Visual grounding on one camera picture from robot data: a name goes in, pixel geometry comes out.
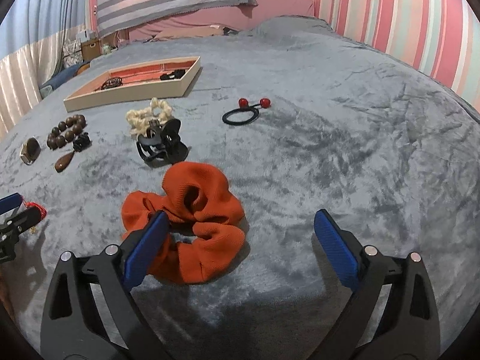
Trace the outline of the black scrunchie with charm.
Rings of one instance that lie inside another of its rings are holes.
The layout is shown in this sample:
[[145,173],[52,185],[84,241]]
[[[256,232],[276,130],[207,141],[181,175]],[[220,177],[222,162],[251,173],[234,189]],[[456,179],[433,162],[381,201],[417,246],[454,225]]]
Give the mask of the black scrunchie with charm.
[[181,69],[175,69],[172,72],[169,73],[164,73],[160,76],[160,80],[180,80],[184,75],[186,74],[186,70],[181,68]]

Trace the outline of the tan pillow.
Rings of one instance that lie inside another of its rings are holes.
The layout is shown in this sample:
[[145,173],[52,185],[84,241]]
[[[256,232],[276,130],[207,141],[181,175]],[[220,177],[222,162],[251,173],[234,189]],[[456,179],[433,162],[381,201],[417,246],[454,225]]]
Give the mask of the tan pillow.
[[193,28],[167,28],[157,33],[151,41],[168,41],[181,38],[208,38],[223,35],[224,27],[216,25]]

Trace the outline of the patterned storage bag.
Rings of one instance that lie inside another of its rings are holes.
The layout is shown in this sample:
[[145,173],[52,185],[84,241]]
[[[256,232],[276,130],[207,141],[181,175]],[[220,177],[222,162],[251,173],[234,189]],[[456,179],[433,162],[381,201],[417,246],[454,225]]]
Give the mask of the patterned storage bag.
[[83,63],[81,43],[78,40],[66,41],[63,44],[62,61],[64,68]]

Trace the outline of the brown bedside storage box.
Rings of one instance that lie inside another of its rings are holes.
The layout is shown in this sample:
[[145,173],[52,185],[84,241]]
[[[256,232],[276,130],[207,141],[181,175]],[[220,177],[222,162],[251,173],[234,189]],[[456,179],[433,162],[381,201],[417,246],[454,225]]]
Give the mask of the brown bedside storage box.
[[95,38],[81,43],[83,60],[89,62],[102,55],[100,41]]

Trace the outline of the black hair claw clip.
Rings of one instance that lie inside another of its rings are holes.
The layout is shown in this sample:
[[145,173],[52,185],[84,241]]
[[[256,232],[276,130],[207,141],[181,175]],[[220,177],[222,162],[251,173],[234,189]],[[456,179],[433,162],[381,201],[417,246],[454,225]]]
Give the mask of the black hair claw clip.
[[179,135],[181,128],[179,119],[169,119],[161,124],[157,119],[149,121],[144,135],[137,137],[137,151],[146,164],[153,164],[157,160],[168,164],[177,164],[185,161],[189,149],[182,142]]

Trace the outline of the cream pearl scrunchie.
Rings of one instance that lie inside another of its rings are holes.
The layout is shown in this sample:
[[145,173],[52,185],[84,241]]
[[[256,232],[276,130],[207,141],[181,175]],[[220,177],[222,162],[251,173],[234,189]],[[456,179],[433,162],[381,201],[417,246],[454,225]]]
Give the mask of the cream pearl scrunchie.
[[130,126],[131,137],[146,136],[151,121],[157,121],[160,126],[165,125],[173,118],[173,108],[166,100],[153,97],[150,105],[140,110],[129,110],[125,119]]

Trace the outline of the blue and cream curtain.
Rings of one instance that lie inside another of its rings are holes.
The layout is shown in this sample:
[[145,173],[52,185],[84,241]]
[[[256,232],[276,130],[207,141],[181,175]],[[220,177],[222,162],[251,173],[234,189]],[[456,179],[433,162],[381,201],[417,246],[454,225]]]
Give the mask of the blue and cream curtain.
[[63,46],[86,28],[86,0],[15,0],[1,22],[1,135],[41,102]]

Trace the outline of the orange fabric scrunchie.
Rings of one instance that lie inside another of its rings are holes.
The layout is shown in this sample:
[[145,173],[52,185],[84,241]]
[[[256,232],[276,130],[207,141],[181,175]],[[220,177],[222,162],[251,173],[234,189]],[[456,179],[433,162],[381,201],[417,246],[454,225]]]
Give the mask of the orange fabric scrunchie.
[[162,211],[171,233],[195,238],[180,242],[168,234],[155,249],[147,273],[175,284],[204,283],[223,274],[245,242],[239,228],[245,213],[225,175],[206,163],[176,163],[166,171],[162,188],[163,195],[128,194],[121,208],[125,234],[143,229]]

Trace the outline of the beige tray with brick lining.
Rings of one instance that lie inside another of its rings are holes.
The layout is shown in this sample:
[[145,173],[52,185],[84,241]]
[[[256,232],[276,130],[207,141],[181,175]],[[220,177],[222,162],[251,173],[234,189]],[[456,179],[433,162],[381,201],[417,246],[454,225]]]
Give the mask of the beige tray with brick lining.
[[[180,80],[160,80],[175,69],[185,69]],[[149,98],[181,98],[199,73],[201,58],[189,56],[134,63],[96,76],[64,99],[66,111],[141,101]]]

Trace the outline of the blue cushioned stool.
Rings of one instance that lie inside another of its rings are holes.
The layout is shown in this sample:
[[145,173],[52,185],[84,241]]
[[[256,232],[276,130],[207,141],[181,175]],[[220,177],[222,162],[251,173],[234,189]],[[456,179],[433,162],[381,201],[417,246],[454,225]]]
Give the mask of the blue cushioned stool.
[[39,93],[41,98],[44,99],[54,92],[59,86],[63,85],[67,81],[71,80],[73,77],[76,77],[85,69],[89,68],[90,62],[83,62],[74,64],[70,67],[65,68],[61,72],[57,73],[45,83],[40,85]]

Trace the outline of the pink headboard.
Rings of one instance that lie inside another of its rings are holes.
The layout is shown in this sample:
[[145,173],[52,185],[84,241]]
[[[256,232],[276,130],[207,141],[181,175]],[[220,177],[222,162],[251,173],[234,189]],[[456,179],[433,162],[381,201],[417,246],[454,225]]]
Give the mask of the pink headboard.
[[219,25],[233,30],[248,30],[278,16],[314,16],[312,0],[256,0],[255,6],[203,8],[140,24],[128,30],[129,41],[145,41],[166,29]]

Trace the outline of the black hair tie red beads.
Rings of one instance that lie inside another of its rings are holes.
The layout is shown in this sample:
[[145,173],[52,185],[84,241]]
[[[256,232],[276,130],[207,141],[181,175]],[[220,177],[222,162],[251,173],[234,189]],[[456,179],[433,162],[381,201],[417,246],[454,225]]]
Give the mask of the black hair tie red beads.
[[[260,109],[268,109],[272,105],[268,97],[262,97],[256,104],[250,104],[245,97],[240,97],[238,107],[222,115],[222,122],[230,126],[249,125],[260,117]],[[247,119],[234,119],[234,116],[249,115]]]

